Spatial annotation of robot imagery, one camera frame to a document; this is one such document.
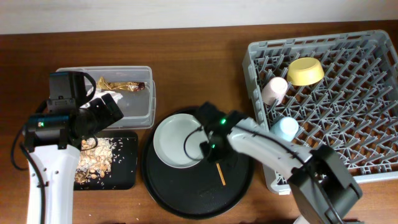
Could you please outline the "wooden chopstick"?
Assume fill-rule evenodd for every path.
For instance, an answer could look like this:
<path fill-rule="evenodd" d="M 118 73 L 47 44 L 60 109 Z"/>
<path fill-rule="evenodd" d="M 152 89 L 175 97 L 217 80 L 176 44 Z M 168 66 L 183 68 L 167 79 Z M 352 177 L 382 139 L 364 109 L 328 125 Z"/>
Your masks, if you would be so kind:
<path fill-rule="evenodd" d="M 224 175 L 223 175 L 223 172 L 222 172 L 222 170 L 221 170 L 220 164 L 219 164 L 219 163 L 216 163 L 216 167 L 217 167 L 218 174 L 219 174 L 219 177 L 220 177 L 220 180 L 221 180 L 222 185 L 223 185 L 223 186 L 226 186 L 226 182 L 225 182 Z"/>

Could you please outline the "gold snack wrapper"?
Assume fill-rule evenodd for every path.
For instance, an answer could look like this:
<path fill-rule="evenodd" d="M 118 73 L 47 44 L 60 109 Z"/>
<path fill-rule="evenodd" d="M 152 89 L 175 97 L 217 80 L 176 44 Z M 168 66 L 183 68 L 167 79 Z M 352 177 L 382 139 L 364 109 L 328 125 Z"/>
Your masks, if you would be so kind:
<path fill-rule="evenodd" d="M 136 92 L 146 89 L 144 82 L 107 82 L 104 77 L 101 77 L 96 82 L 96 87 L 102 90 L 124 90 Z"/>

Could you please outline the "light grey plate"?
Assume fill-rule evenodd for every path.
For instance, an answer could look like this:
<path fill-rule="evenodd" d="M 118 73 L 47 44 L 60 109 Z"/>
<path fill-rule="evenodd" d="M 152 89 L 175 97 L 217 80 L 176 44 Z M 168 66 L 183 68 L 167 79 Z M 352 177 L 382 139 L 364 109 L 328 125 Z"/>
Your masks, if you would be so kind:
<path fill-rule="evenodd" d="M 153 145 L 158 158 L 166 165 L 185 169 L 203 158 L 200 142 L 204 131 L 197 131 L 200 123 L 194 116 L 179 113 L 165 118 L 156 128 Z"/>

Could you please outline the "food scraps and rice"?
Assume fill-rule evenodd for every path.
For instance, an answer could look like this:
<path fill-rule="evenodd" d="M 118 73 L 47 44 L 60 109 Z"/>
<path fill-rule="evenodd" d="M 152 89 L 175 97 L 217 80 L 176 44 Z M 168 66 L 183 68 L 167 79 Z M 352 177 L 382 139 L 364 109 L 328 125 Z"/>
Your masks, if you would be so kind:
<path fill-rule="evenodd" d="M 80 159 L 75 171 L 75 183 L 79 185 L 99 184 L 116 175 L 116 166 L 124 160 L 121 155 L 121 138 L 89 138 L 82 140 Z"/>

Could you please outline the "blue plastic cup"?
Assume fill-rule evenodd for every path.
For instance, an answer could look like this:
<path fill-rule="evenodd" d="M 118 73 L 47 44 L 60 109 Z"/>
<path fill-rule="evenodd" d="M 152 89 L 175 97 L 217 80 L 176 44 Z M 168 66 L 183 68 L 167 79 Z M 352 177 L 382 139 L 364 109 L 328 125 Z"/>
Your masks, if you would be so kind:
<path fill-rule="evenodd" d="M 299 124 L 294 118 L 284 117 L 271 127 L 270 132 L 286 141 L 291 142 L 298 130 Z"/>

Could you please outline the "pink plastic cup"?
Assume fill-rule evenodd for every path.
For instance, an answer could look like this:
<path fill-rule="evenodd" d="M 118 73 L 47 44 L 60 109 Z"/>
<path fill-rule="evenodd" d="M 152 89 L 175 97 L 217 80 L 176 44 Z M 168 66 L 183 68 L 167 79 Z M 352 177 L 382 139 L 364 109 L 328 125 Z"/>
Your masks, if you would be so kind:
<path fill-rule="evenodd" d="M 263 102 L 269 106 L 272 106 L 275 102 L 276 105 L 281 104 L 288 87 L 288 83 L 284 78 L 271 78 L 261 91 Z"/>

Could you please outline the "yellow bowl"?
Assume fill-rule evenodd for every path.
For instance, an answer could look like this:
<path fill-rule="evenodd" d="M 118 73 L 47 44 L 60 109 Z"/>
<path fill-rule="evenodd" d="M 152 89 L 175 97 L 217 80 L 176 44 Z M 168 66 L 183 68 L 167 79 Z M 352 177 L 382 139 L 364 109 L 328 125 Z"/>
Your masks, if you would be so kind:
<path fill-rule="evenodd" d="M 287 71 L 287 81 L 295 86 L 307 86 L 319 82 L 325 73 L 320 61 L 304 57 L 294 60 Z"/>

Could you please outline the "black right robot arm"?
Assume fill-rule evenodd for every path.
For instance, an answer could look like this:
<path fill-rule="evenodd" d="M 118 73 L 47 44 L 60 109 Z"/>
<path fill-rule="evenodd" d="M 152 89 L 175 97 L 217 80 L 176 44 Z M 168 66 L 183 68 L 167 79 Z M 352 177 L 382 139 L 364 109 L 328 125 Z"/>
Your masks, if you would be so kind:
<path fill-rule="evenodd" d="M 301 215 L 296 223 L 342 223 L 363 191 L 330 146 L 300 146 L 286 141 L 238 111 L 228 114 L 209 102 L 194 117 L 207 141 L 205 159 L 219 162 L 247 155 L 281 174 L 290 186 Z"/>

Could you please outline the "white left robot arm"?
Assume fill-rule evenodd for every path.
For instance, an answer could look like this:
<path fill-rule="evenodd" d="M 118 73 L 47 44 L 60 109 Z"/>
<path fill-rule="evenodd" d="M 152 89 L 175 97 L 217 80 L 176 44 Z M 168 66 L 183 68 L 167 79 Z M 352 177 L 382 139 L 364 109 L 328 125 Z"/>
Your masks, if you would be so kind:
<path fill-rule="evenodd" d="M 29 163 L 28 223 L 71 223 L 75 171 L 81 142 L 123 118 L 110 94 L 88 93 L 84 72 L 49 76 L 50 96 L 22 128 Z"/>

